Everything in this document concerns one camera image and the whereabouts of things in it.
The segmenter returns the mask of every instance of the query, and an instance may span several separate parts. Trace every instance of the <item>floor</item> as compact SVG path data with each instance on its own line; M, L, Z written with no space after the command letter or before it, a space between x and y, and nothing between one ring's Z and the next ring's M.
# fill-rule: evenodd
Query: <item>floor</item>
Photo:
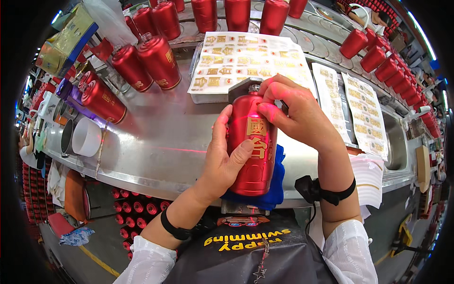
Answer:
M101 183L88 186L92 207L97 207L92 210L93 217L114 213L112 208L114 199L110 189L110 186ZM372 215L365 220L364 226L368 236L373 239L369 248L379 283L392 283L400 278L413 257L414 253L409 251L404 251L394 258L387 255L400 223L414 211L419 202L419 196L418 188L413 195L410 186L405 186L384 194L380 209L369 207ZM407 199L409 199L408 206L405 208ZM295 211L298 223L304 228L309 218L309 209ZM414 238L412 246L418 246L422 242L429 223L430 219L416 221L412 234ZM111 216L89 223L88 227L92 228L95 234L84 247L108 267L121 273L129 263L127 251L122 247L123 238L119 235L122 226L118 225ZM45 246L53 251L76 283L101 284L112 283L115 280L112 274L96 264L79 247L58 245L58 240L48 225L41 225L41 232Z

